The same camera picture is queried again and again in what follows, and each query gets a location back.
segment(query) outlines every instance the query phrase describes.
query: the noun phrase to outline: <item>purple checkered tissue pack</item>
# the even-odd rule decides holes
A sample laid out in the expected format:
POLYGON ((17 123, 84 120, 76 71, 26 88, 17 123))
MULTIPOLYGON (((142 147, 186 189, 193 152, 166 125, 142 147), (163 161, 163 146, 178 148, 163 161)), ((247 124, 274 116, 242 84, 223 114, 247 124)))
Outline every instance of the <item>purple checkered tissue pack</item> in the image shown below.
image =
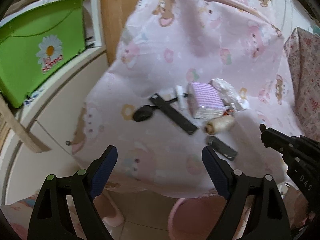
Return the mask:
POLYGON ((197 119, 218 118, 226 110, 217 90, 205 83, 189 83, 188 104, 193 117, 197 119))

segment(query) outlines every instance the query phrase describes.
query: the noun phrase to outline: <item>white lip balm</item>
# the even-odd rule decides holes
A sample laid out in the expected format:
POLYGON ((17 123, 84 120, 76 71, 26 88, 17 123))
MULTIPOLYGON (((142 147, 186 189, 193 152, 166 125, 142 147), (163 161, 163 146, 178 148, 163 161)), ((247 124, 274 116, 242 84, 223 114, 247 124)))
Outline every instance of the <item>white lip balm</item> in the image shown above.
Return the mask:
POLYGON ((182 86, 176 86, 176 95, 178 98, 178 104, 180 110, 184 110, 187 108, 186 102, 184 100, 184 93, 183 93, 183 87, 182 86))

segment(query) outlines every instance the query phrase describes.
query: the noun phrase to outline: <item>daisy flower sticker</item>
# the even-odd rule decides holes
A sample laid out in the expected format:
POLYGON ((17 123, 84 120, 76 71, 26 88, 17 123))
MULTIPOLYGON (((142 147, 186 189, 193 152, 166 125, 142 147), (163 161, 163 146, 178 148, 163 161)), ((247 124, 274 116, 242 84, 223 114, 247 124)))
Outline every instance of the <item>daisy flower sticker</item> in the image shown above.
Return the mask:
POLYGON ((62 42, 57 35, 43 37, 42 42, 39 43, 39 49, 36 56, 39 57, 38 64, 42 66, 43 73, 63 60, 62 42))

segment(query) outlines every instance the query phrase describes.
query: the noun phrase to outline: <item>beige thread spool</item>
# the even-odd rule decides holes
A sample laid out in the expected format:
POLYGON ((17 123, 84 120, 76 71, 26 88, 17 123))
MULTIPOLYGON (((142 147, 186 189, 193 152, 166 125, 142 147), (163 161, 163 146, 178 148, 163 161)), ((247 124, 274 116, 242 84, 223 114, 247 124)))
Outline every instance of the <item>beige thread spool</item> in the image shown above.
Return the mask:
POLYGON ((235 118, 231 115, 225 115, 207 122, 205 131, 208 134, 217 134, 230 130, 235 125, 235 118))

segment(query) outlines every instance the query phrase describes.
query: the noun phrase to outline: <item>blue gripper pad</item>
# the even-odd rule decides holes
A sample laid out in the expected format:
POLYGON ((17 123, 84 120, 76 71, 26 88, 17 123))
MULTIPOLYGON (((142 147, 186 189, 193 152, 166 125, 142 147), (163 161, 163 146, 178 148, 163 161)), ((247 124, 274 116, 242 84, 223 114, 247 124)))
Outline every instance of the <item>blue gripper pad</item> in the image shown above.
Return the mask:
POLYGON ((202 150, 202 162, 207 169, 218 194, 227 200, 230 196, 230 192, 228 190, 228 179, 207 147, 202 150))
POLYGON ((103 154, 106 154, 106 151, 109 151, 108 155, 102 161, 91 180, 91 190, 89 195, 92 199, 101 195, 118 159, 118 151, 116 147, 109 146, 103 154))

